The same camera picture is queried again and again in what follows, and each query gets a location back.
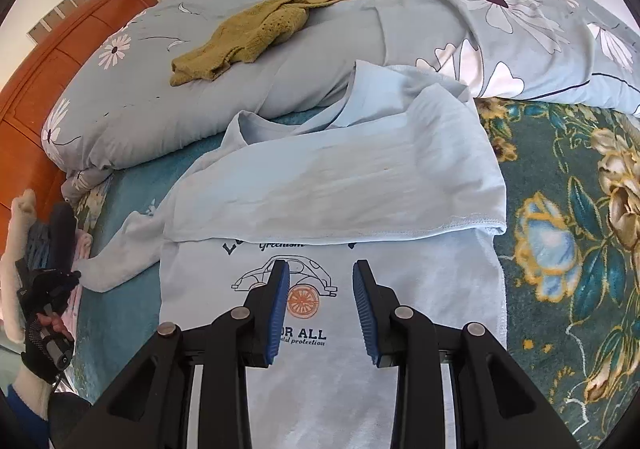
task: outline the teal floral blanket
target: teal floral blanket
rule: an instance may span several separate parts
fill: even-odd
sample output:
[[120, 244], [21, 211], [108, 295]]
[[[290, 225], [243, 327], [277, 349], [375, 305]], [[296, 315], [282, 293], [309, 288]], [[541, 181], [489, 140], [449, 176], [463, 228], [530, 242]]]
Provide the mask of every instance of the teal floral blanket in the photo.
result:
[[583, 448], [640, 384], [640, 155], [622, 114], [478, 100], [507, 185], [508, 349]]
[[[640, 133], [622, 114], [582, 105], [485, 99], [477, 107], [507, 184], [508, 230], [495, 249], [508, 349], [580, 445], [597, 447], [640, 385]], [[316, 111], [278, 121], [300, 124]], [[221, 139], [94, 188], [78, 207], [94, 248], [129, 212], [152, 213]], [[84, 291], [74, 359], [80, 394], [100, 395], [151, 335], [158, 309], [157, 267], [104, 294]]]

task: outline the orange wooden headboard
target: orange wooden headboard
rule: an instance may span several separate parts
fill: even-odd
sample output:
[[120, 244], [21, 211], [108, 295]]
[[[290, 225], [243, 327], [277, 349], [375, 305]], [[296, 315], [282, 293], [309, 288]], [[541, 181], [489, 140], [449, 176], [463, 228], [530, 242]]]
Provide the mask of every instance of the orange wooden headboard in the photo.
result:
[[88, 0], [34, 48], [0, 92], [0, 252], [14, 197], [30, 187], [40, 220], [62, 200], [65, 173], [42, 149], [40, 131], [63, 90], [104, 40], [156, 0]]

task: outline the blue sleeve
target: blue sleeve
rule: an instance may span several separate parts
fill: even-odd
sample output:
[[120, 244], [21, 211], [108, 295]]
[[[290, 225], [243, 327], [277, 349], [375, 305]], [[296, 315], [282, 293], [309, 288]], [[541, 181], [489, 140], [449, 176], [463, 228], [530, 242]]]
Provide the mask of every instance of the blue sleeve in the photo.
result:
[[49, 449], [49, 422], [41, 419], [29, 409], [18, 394], [15, 393], [12, 385], [9, 386], [6, 401], [24, 431], [36, 442], [38, 449]]

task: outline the metal bolt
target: metal bolt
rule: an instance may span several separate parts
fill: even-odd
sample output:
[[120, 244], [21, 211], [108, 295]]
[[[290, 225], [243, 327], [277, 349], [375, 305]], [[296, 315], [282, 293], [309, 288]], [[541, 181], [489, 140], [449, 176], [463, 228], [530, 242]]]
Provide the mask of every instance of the metal bolt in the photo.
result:
[[246, 319], [251, 314], [251, 311], [245, 306], [236, 306], [231, 311], [231, 317], [234, 319]]
[[160, 323], [158, 325], [157, 330], [162, 337], [169, 337], [175, 332], [175, 324], [171, 321], [165, 321], [164, 323]]
[[476, 337], [481, 337], [484, 335], [484, 332], [486, 332], [486, 328], [484, 328], [484, 326], [480, 323], [469, 323], [469, 325], [466, 327], [466, 330], [471, 335], [475, 335]]
[[395, 314], [400, 319], [411, 319], [414, 316], [414, 311], [408, 306], [399, 306], [396, 308]]

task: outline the blue gripper pad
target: blue gripper pad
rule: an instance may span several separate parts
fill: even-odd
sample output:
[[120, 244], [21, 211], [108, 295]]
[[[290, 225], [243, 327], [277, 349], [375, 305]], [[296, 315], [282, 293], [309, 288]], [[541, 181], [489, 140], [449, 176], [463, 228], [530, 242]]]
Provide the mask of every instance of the blue gripper pad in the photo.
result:
[[362, 336], [367, 353], [371, 357], [371, 361], [378, 365], [380, 362], [380, 350], [378, 349], [378, 323], [373, 314], [369, 295], [364, 285], [362, 274], [358, 270], [358, 266], [353, 266], [353, 297], [358, 307], [358, 317], [360, 318], [360, 327], [362, 328]]
[[266, 361], [268, 365], [273, 364], [273, 360], [278, 355], [280, 348], [280, 337], [284, 324], [284, 315], [287, 311], [287, 295], [289, 293], [289, 264], [285, 263], [282, 275], [278, 282], [278, 289], [273, 300], [273, 308], [269, 316], [268, 342], [266, 349]]

